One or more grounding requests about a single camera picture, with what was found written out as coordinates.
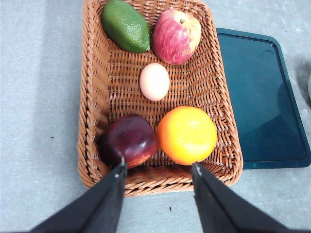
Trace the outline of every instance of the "green object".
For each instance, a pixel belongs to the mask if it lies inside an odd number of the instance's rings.
[[[304,167],[311,151],[279,43],[217,29],[244,169]]]
[[[109,0],[101,21],[107,35],[122,49],[137,53],[150,49],[148,22],[127,2]]]

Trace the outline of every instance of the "fake fruit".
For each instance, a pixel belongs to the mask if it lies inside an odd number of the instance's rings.
[[[128,168],[142,164],[158,149],[156,133],[138,114],[119,118],[104,132],[99,141],[101,159],[116,166],[124,157]]]
[[[195,52],[201,39],[201,25],[192,15],[170,9],[155,25],[153,51],[164,62],[181,64]]]
[[[168,112],[158,125],[157,135],[162,150],[182,165],[203,161],[217,142],[213,121],[194,107],[177,107]]]
[[[107,35],[122,49],[144,52],[150,49],[150,29],[145,18],[122,0],[109,0],[101,22]]]
[[[142,70],[139,86],[144,97],[151,101],[163,99],[170,88],[170,77],[166,68],[159,63],[150,63]]]

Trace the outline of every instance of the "tray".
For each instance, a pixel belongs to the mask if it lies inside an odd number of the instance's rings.
[[[188,62],[174,66],[160,61],[152,50],[130,53],[113,43],[100,22],[105,2],[84,0],[83,8],[78,138],[78,168],[83,183],[92,187],[109,171],[99,159],[97,140],[111,122],[137,113],[156,129],[162,117],[177,106],[195,106],[211,116],[217,126],[218,143],[203,164],[225,184],[236,182],[243,160],[210,10],[198,0],[127,1],[146,18],[151,30],[161,13],[170,8],[189,12],[200,21],[202,38],[197,51]],[[168,95],[158,102],[148,101],[138,85],[141,70],[152,62],[161,63],[171,79]],[[159,150],[147,162],[128,171],[125,195],[192,190],[189,171],[189,166],[176,165]]]
[[[279,43],[218,28],[244,169],[305,167],[311,152]]]

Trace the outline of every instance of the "dark green tray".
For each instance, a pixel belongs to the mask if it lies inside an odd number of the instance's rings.
[[[279,43],[218,28],[244,169],[305,167],[311,152]]]

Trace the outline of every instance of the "egg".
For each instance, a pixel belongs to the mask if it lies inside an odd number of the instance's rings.
[[[170,77],[166,68],[159,63],[146,65],[140,74],[139,86],[147,99],[163,99],[170,89]]]

